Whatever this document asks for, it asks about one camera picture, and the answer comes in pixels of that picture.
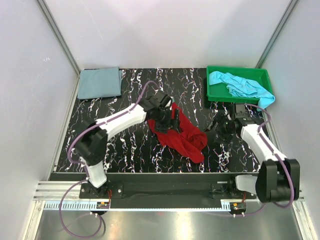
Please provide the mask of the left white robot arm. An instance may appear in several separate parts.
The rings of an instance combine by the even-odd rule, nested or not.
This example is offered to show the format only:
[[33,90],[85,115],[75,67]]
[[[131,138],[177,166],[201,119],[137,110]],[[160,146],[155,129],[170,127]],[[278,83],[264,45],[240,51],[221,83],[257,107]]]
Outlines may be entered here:
[[108,178],[104,172],[103,160],[107,143],[122,131],[147,120],[155,121],[154,129],[166,134],[169,130],[180,132],[180,110],[173,109],[174,99],[159,90],[154,95],[143,98],[127,108],[105,118],[99,118],[79,134],[68,150],[80,156],[80,163],[86,169],[86,182],[90,192],[97,198],[108,193]]

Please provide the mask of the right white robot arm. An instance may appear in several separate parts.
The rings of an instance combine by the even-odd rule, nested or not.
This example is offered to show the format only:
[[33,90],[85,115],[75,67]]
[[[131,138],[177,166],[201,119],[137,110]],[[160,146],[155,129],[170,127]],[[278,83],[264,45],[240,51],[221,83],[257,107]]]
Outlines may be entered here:
[[246,103],[232,104],[230,116],[217,113],[208,128],[215,133],[218,143],[227,143],[233,135],[238,135],[260,163],[257,175],[240,174],[234,177],[227,185],[228,195],[236,199],[246,192],[254,194],[264,204],[288,207],[299,198],[300,164],[276,148],[263,131],[267,122],[257,122],[246,107]]

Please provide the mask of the red t shirt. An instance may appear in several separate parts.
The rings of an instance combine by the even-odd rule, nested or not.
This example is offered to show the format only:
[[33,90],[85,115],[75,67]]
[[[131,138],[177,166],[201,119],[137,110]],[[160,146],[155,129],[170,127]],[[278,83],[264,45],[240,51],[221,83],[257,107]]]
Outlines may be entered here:
[[198,164],[204,161],[202,150],[208,144],[207,135],[198,127],[194,126],[182,110],[179,111],[180,131],[173,129],[167,133],[156,131],[156,122],[153,119],[147,121],[150,130],[157,135],[162,146],[176,150],[181,156],[189,158]]

